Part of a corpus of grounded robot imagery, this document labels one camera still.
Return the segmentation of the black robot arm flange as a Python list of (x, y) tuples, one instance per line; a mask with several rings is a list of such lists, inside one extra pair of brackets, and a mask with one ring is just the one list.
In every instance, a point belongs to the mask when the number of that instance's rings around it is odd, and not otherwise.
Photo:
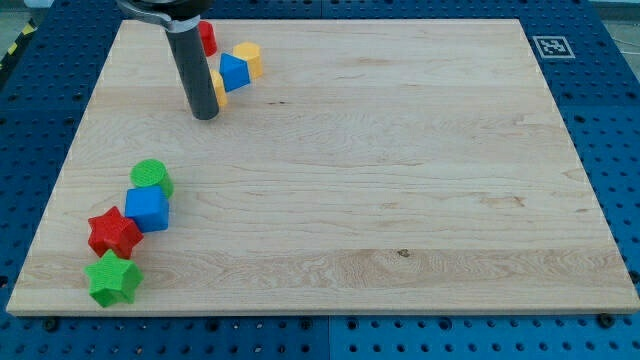
[(118, 8), (131, 19), (158, 25), (169, 33), (196, 27), (213, 0), (116, 0)]

